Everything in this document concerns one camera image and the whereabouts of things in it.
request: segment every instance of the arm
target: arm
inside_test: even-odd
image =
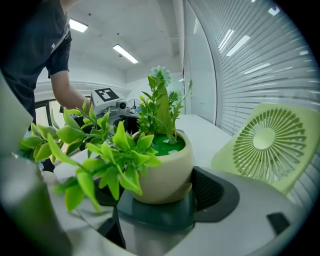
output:
[[[67,70],[60,71],[50,76],[52,90],[55,99],[62,107],[67,109],[79,108],[82,110],[84,101],[87,106],[90,106],[90,99],[81,95],[75,88],[70,85],[69,72]]]
[[[46,62],[48,77],[51,79],[54,97],[62,107],[67,109],[82,109],[82,105],[87,100],[87,106],[90,100],[81,95],[75,88],[70,85],[69,80],[69,54],[71,47],[71,34],[59,45]]]

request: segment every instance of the person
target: person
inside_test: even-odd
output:
[[[37,79],[46,67],[55,99],[67,109],[82,109],[90,100],[70,85],[68,60],[71,32],[67,10],[79,0],[42,0],[32,16],[21,26],[1,71],[14,95],[36,123],[35,94]],[[46,162],[47,171],[53,164]]]

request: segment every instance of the sleeve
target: sleeve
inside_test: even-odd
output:
[[[58,46],[58,48],[51,54],[50,58],[46,61],[45,66],[48,70],[48,78],[60,71],[69,71],[68,61],[71,47],[71,34],[69,31],[68,36]]]

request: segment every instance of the dark gray t-shirt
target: dark gray t-shirt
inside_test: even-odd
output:
[[[18,37],[3,62],[1,71],[15,96],[36,123],[35,94],[38,76],[44,67],[48,77],[68,70],[71,34],[64,36],[67,17],[60,0],[43,0],[34,15],[21,27]]]

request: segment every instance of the artificial plant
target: artificial plant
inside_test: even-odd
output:
[[[139,130],[141,133],[153,135],[165,134],[169,139],[168,143],[175,144],[177,141],[176,120],[181,113],[180,109],[184,107],[182,102],[192,89],[192,80],[188,92],[180,100],[178,100],[177,92],[173,91],[168,95],[166,80],[161,70],[156,76],[149,75],[148,81],[152,94],[143,91],[142,93],[147,98],[140,96],[141,112],[137,121]]]
[[[98,211],[99,204],[95,197],[94,177],[101,177],[99,188],[108,185],[114,199],[119,200],[119,185],[142,195],[139,174],[143,176],[147,167],[161,164],[151,148],[154,135],[141,133],[137,143],[125,132],[123,122],[119,122],[117,129],[109,123],[110,112],[97,119],[91,105],[89,115],[86,114],[86,101],[82,109],[63,109],[65,126],[60,128],[51,112],[53,126],[45,127],[40,124],[31,124],[32,135],[21,139],[20,149],[26,157],[35,162],[52,156],[52,162],[59,160],[77,166],[76,177],[70,177],[65,183],[55,187],[56,193],[64,193],[65,205],[68,211],[76,208],[87,196],[91,199],[94,208]],[[80,127],[70,116],[76,114],[83,117],[85,125]],[[83,128],[93,126],[90,134],[84,133]],[[85,147],[88,149],[88,159],[83,163],[74,161],[69,155],[74,152],[85,140],[91,138]],[[63,144],[68,144],[66,152],[62,152]],[[90,158],[91,153],[97,153],[101,159]]]

